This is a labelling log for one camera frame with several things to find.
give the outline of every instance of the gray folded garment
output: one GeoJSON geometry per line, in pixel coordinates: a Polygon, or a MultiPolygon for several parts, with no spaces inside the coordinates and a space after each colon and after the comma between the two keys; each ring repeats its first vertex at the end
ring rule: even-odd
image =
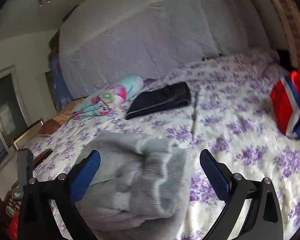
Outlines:
{"type": "Polygon", "coordinates": [[[82,151],[101,165],[75,203],[97,237],[166,239],[176,236],[189,203],[191,158],[171,140],[146,134],[103,132],[82,151]]]}

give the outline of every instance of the ceiling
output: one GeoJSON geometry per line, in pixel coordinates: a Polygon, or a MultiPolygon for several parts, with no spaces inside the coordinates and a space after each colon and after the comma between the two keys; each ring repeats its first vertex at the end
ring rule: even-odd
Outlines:
{"type": "Polygon", "coordinates": [[[83,1],[51,0],[39,7],[38,0],[7,0],[0,10],[0,40],[58,29],[63,17],[83,1]]]}

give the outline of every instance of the metal screw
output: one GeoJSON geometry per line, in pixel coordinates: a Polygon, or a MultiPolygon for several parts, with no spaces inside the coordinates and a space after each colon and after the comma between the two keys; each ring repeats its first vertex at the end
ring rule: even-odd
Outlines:
{"type": "Polygon", "coordinates": [[[242,175],[240,173],[235,173],[233,176],[236,180],[241,180],[242,179],[242,175]]]}
{"type": "Polygon", "coordinates": [[[265,183],[266,183],[266,184],[271,184],[271,179],[265,178],[265,183]]]}
{"type": "Polygon", "coordinates": [[[61,173],[61,174],[59,174],[59,175],[58,175],[58,180],[65,180],[65,179],[66,179],[66,177],[67,177],[67,175],[66,175],[66,174],[64,174],[64,173],[61,173]]]}
{"type": "Polygon", "coordinates": [[[34,184],[36,181],[37,181],[36,178],[31,178],[31,179],[29,179],[29,183],[30,183],[30,184],[34,184]]]}

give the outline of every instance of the lavender sheet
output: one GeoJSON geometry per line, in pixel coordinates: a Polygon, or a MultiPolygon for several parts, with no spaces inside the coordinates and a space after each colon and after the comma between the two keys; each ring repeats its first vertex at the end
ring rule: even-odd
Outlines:
{"type": "MultiPolygon", "coordinates": [[[[124,116],[132,98],[106,116],[71,120],[51,137],[30,141],[28,147],[35,156],[46,148],[54,150],[34,176],[43,181],[68,173],[80,151],[101,131],[171,138],[194,158],[188,212],[175,240],[202,239],[224,207],[199,164],[205,148],[246,179],[272,179],[284,239],[290,239],[300,226],[300,140],[286,138],[276,126],[269,93],[287,73],[276,60],[272,53],[252,50],[175,69],[144,90],[187,81],[192,105],[127,121],[124,116]]],[[[229,239],[239,233],[248,204],[246,201],[229,239]]],[[[62,234],[69,238],[54,203],[52,207],[62,234]]]]}

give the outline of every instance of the wall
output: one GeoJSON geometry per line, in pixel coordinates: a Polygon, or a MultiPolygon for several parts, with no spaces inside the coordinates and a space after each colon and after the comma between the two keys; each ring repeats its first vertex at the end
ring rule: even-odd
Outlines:
{"type": "MultiPolygon", "coordinates": [[[[49,71],[49,40],[57,30],[24,34],[0,41],[0,70],[15,65],[18,85],[31,122],[48,120],[56,111],[44,73],[49,71]]],[[[0,197],[3,199],[17,180],[12,158],[0,172],[0,197]]]]}

